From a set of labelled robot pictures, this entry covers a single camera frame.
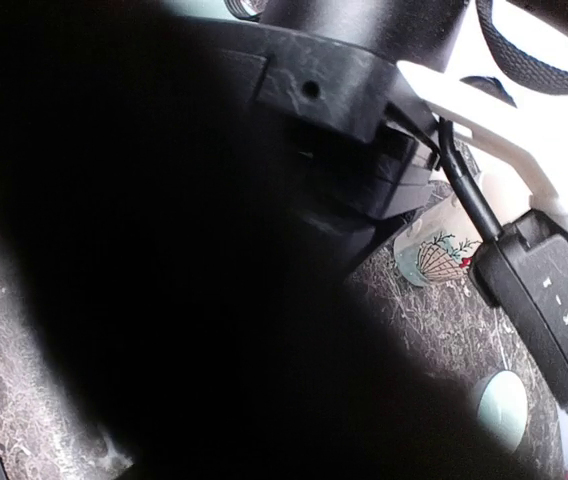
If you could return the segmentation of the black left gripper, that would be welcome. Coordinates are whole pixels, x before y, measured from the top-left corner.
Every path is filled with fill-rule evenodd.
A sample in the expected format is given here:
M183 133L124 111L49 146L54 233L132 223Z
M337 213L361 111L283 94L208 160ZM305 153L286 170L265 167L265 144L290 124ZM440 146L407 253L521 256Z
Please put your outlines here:
M464 1L271 1L203 35L273 154L277 198L319 229L393 234L427 203L430 109L403 61L443 72Z

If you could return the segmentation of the white mug with coral pattern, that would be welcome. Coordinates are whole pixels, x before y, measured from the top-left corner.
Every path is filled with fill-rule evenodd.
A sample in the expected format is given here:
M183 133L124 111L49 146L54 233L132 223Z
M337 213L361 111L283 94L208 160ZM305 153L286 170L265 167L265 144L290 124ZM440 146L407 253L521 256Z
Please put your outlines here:
M529 209L530 190L514 175L481 172L475 180L502 224ZM400 273L411 284L426 287L465 276L481 243L457 196L450 194L395 239L393 254Z

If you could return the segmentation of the plain celadon green bowl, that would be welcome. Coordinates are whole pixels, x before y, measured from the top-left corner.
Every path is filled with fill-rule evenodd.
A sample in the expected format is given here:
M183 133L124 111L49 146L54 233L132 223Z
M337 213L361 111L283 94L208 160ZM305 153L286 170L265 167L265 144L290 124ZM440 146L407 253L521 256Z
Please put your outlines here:
M487 376L472 389L469 402L482 428L514 453L528 423L528 398L520 377L510 370Z

